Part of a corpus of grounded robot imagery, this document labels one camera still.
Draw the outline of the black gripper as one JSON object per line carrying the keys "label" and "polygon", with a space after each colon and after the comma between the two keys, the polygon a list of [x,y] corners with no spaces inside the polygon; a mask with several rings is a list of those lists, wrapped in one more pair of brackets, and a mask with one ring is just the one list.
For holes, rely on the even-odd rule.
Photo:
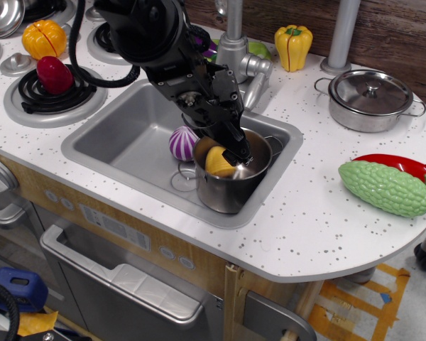
{"label": "black gripper", "polygon": [[240,126],[240,116],[232,119],[213,121],[209,112],[200,108],[196,112],[192,107],[182,107],[182,120],[199,137],[209,137],[226,150],[223,158],[231,166],[248,165],[253,160],[251,147]]}

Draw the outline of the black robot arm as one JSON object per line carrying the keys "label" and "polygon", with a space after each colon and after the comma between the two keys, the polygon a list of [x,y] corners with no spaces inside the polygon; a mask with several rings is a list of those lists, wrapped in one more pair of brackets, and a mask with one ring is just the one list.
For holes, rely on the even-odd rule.
{"label": "black robot arm", "polygon": [[232,165],[252,161],[235,74],[204,58],[181,1],[96,1],[94,7],[109,24],[114,50],[177,105],[196,135],[226,148]]}

